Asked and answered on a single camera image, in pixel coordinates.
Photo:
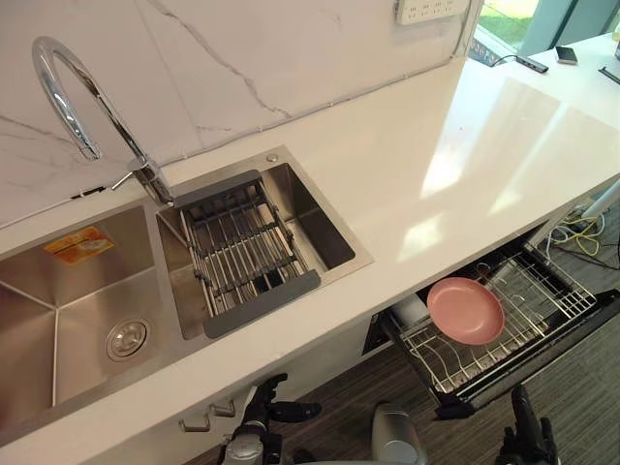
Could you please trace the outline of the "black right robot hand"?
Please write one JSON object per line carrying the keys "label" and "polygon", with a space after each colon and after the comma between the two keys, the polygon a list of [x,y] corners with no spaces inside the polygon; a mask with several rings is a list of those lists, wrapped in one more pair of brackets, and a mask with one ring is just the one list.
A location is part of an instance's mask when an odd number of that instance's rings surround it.
{"label": "black right robot hand", "polygon": [[496,464],[560,464],[549,418],[538,418],[524,385],[511,390],[514,427],[504,430]]}

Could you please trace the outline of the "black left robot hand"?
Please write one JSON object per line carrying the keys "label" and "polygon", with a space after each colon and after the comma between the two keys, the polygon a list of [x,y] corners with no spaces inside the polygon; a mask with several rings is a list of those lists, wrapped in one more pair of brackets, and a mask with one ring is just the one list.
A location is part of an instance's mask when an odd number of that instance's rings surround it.
{"label": "black left robot hand", "polygon": [[288,374],[280,373],[258,385],[245,408],[242,423],[267,429],[271,420],[300,423],[318,416],[322,411],[320,403],[273,401],[278,385],[287,380]]}

